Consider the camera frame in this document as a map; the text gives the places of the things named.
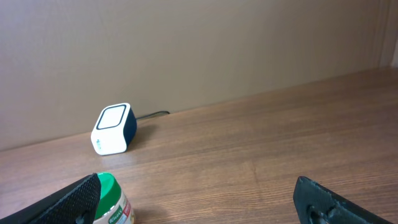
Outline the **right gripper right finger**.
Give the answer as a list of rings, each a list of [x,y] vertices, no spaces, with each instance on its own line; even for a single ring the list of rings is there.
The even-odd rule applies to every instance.
[[[301,224],[391,224],[305,176],[297,179],[293,201]]]

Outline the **green lid jar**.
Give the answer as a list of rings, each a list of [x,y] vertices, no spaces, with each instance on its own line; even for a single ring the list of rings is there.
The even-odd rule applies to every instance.
[[[109,172],[98,173],[101,196],[94,224],[134,224],[134,210],[115,176]]]

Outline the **white barcode scanner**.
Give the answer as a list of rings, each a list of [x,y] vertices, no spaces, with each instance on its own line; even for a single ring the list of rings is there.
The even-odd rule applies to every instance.
[[[101,156],[127,151],[137,131],[137,120],[129,103],[104,108],[91,132],[91,143]]]

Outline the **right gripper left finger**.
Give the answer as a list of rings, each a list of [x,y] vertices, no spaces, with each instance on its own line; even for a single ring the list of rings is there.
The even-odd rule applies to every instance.
[[[92,224],[100,202],[96,173],[62,188],[38,202],[1,219],[1,224]]]

